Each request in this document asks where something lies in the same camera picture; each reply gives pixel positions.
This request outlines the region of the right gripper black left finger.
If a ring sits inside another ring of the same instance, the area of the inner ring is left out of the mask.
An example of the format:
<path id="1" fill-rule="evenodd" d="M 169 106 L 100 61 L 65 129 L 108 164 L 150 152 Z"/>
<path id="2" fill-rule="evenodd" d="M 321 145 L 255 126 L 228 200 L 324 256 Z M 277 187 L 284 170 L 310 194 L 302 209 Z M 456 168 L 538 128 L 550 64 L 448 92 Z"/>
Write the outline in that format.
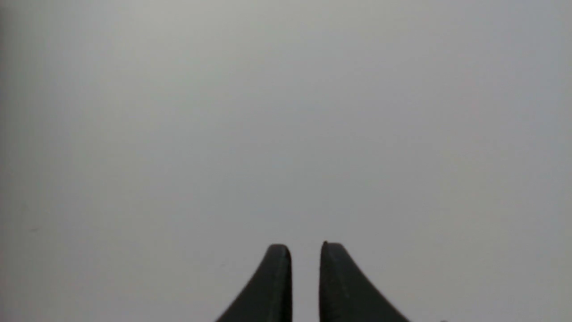
<path id="1" fill-rule="evenodd" d="M 291 322 L 292 259 L 284 244 L 272 244 L 251 279 L 218 322 Z"/>

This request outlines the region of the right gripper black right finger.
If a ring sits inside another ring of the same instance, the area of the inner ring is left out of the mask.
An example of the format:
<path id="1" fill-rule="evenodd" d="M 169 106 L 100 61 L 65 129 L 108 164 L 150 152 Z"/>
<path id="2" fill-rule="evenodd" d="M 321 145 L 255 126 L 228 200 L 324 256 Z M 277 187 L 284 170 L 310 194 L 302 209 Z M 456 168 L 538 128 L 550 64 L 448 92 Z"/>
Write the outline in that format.
<path id="1" fill-rule="evenodd" d="M 325 241 L 320 253 L 321 322 L 406 322 L 376 289 L 341 243 Z"/>

